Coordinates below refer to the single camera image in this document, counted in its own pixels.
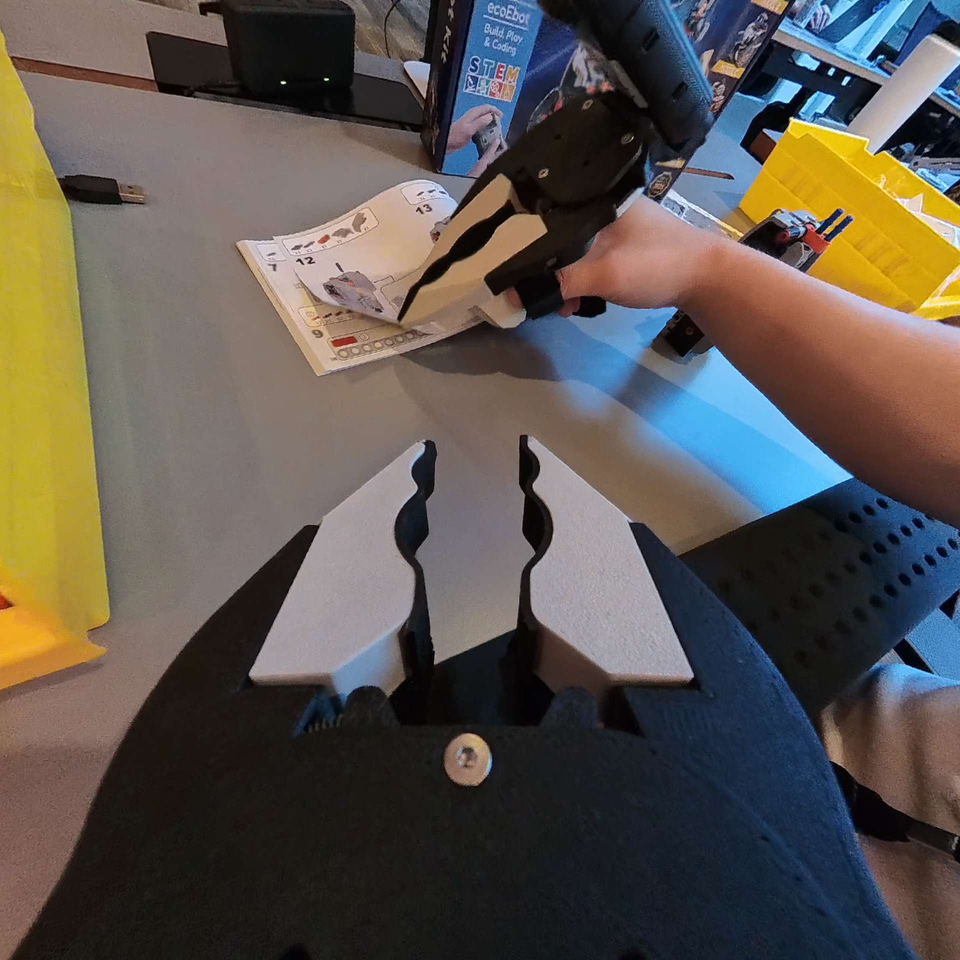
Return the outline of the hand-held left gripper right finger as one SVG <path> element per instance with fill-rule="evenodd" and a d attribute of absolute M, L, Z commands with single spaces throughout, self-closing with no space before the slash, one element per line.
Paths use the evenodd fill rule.
<path fill-rule="evenodd" d="M 534 674 L 553 693 L 694 679 L 630 518 L 539 440 L 520 439 L 524 535 L 521 623 Z"/>

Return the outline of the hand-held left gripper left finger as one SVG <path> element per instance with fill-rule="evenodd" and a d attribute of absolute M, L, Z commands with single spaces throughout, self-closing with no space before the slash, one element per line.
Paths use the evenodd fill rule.
<path fill-rule="evenodd" d="M 346 699 L 395 693 L 435 663 L 424 570 L 436 445 L 420 440 L 318 525 L 256 660 L 258 686 L 316 685 Z"/>

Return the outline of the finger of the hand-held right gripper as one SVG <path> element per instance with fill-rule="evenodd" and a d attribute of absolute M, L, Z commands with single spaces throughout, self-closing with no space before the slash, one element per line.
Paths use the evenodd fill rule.
<path fill-rule="evenodd" d="M 461 327 L 480 321 L 495 327 L 517 327 L 526 319 L 507 294 L 494 294 L 486 277 L 507 260 L 546 235 L 536 214 L 513 214 L 499 225 L 479 250 L 448 266 L 437 278 L 422 284 L 403 310 L 401 327 Z"/>
<path fill-rule="evenodd" d="M 521 209 L 517 190 L 507 174 L 496 174 L 481 185 L 472 198 L 465 198 L 424 263 L 409 289 L 415 298 L 426 285 L 438 281 L 455 265 L 480 252 L 496 231 Z"/>

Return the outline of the white instruction booklet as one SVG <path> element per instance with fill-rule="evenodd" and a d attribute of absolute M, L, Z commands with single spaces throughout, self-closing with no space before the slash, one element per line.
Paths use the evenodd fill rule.
<path fill-rule="evenodd" d="M 480 324 L 463 314 L 440 328 L 405 329 L 410 286 L 458 202 L 435 181 L 390 187 L 332 220 L 269 239 L 241 240 L 257 279 L 314 373 L 321 377 L 398 356 Z"/>

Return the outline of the grey building block model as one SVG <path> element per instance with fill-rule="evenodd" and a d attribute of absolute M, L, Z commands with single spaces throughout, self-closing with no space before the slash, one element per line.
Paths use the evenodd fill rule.
<path fill-rule="evenodd" d="M 805 210 L 780 208 L 748 229 L 738 243 L 806 274 L 855 219 L 843 208 L 836 208 L 820 221 Z M 679 363 L 688 363 L 714 347 L 681 309 L 674 312 L 655 343 L 659 353 Z"/>

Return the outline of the person's right forearm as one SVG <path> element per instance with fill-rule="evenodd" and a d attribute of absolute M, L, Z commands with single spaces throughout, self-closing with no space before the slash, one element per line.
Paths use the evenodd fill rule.
<path fill-rule="evenodd" d="M 959 332 L 695 231 L 680 305 L 851 475 L 959 522 Z"/>

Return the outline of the grey desk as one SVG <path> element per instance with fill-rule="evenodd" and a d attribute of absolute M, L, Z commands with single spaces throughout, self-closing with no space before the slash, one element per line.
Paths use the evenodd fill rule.
<path fill-rule="evenodd" d="M 419 138 L 22 78 L 56 171 L 129 175 L 148 199 L 74 207 L 112 617 L 96 664 L 4 695 L 5 820 L 82 816 L 197 628 L 416 440 L 438 448 L 420 557 L 441 655 L 516 621 L 522 434 L 676 550 L 846 476 L 723 358 L 655 354 L 657 313 L 475 327 L 318 376 L 235 242 L 433 177 Z"/>

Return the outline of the person's right hand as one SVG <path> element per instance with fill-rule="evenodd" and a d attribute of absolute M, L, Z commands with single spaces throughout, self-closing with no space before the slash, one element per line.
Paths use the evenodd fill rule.
<path fill-rule="evenodd" d="M 692 225 L 640 197 L 557 272 L 558 315 L 572 316 L 588 298 L 635 309 L 681 306 L 714 255 L 732 245 L 729 234 Z"/>

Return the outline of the blue toy robot kit box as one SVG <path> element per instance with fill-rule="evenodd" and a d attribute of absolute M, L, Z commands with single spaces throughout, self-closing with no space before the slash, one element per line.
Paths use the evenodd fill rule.
<path fill-rule="evenodd" d="M 781 26 L 790 2 L 669 2 L 710 89 L 713 122 Z M 596 52 L 541 2 L 438 2 L 422 139 L 438 173 L 480 177 L 573 93 L 611 90 Z M 659 201 L 688 159 L 651 160 Z"/>

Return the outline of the black charger box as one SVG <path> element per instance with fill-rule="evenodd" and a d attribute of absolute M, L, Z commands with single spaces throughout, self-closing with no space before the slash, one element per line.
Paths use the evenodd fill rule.
<path fill-rule="evenodd" d="M 221 1 L 233 77 L 268 95 L 348 90 L 356 22 L 343 1 Z"/>

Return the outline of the yellow plastic bin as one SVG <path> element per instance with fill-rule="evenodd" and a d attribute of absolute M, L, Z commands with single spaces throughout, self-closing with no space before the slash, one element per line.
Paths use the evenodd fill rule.
<path fill-rule="evenodd" d="M 957 203 L 863 137 L 791 121 L 739 209 L 755 223 L 778 209 L 842 209 L 853 221 L 814 277 L 927 320 L 958 318 Z"/>
<path fill-rule="evenodd" d="M 1 39 L 1 689 L 98 659 L 110 598 L 67 200 Z"/>

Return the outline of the black flat pad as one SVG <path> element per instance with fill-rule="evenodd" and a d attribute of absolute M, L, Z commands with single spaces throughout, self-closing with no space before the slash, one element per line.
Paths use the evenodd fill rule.
<path fill-rule="evenodd" d="M 250 93 L 234 78 L 226 46 L 150 31 L 146 35 L 153 80 L 166 94 L 266 111 L 419 133 L 424 108 L 396 61 L 357 54 L 350 88 L 317 97 Z"/>

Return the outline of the white paper roll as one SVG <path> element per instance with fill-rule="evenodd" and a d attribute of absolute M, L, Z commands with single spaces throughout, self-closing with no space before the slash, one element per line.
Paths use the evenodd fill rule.
<path fill-rule="evenodd" d="M 875 155 L 959 66 L 958 31 L 924 37 L 848 124 Z"/>

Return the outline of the black USB plug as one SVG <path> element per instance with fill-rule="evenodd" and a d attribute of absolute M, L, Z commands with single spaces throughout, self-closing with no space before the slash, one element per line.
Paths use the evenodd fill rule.
<path fill-rule="evenodd" d="M 141 206 L 146 203 L 142 187 L 122 183 L 108 176 L 66 174 L 59 176 L 57 182 L 69 201 L 97 206 Z"/>

